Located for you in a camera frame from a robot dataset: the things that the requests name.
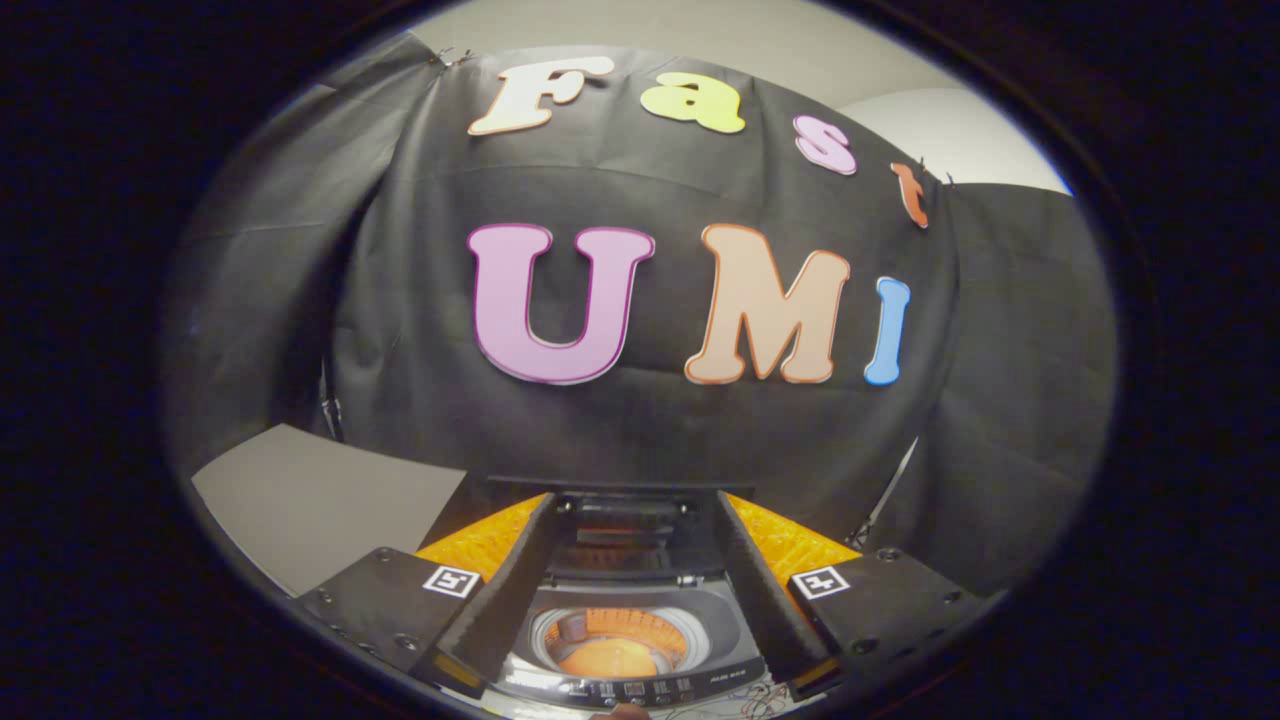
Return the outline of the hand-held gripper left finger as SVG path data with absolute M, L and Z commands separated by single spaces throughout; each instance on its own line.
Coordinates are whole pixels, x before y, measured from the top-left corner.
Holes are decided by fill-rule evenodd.
M 495 551 L 490 571 L 378 547 L 296 603 L 398 673 L 479 700 L 499 679 L 559 537 L 557 497 L 543 493 L 451 537 L 457 550 Z

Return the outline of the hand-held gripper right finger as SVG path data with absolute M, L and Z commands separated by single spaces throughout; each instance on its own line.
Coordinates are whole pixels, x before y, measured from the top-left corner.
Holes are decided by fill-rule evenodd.
M 1006 598 L 893 547 L 858 553 L 723 491 L 716 538 L 765 665 L 796 700 L 872 701 L 925 684 Z

